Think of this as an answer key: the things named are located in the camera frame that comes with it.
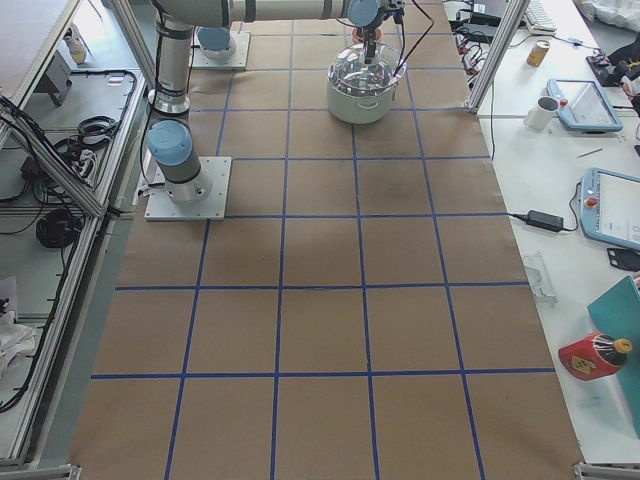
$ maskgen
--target pen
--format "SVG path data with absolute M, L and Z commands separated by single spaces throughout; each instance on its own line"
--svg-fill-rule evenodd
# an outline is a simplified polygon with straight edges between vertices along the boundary
M 601 152 L 604 148 L 596 148 L 595 150 L 591 150 L 590 152 L 583 153 L 582 155 L 578 155 L 576 158 L 586 157 L 587 155 L 591 155 L 592 153 Z

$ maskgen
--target pot lid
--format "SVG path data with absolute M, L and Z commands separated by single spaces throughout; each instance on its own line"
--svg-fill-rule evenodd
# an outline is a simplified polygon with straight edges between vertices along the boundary
M 396 83 L 402 77 L 405 65 L 393 75 L 400 53 L 390 45 L 378 43 L 376 54 L 370 64 L 364 63 L 361 43 L 343 50 L 336 57 L 330 70 L 330 80 L 334 85 L 342 84 L 350 90 L 377 92 Z

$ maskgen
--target blue joint cap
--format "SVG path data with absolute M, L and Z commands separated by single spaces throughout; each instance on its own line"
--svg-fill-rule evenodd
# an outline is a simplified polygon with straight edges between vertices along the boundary
M 196 35 L 198 36 L 200 47 L 213 52 L 226 50 L 231 39 L 228 28 L 198 27 L 196 28 Z
M 366 27 L 378 15 L 378 0 L 351 0 L 347 18 L 356 27 Z
M 189 158 L 193 150 L 193 140 L 189 129 L 182 123 L 162 120 L 149 130 L 147 146 L 158 163 L 175 167 Z

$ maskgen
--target yellow cap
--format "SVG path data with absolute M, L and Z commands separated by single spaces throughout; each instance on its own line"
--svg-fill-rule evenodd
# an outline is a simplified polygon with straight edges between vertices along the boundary
M 633 350 L 633 344 L 626 338 L 619 338 L 613 342 L 613 348 L 618 353 L 629 353 Z

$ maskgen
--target white mug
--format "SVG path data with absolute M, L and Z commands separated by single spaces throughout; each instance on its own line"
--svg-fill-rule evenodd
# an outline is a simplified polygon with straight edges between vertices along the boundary
M 542 130 L 556 114 L 558 105 L 558 101 L 553 97 L 540 97 L 535 106 L 529 110 L 524 124 L 533 130 Z

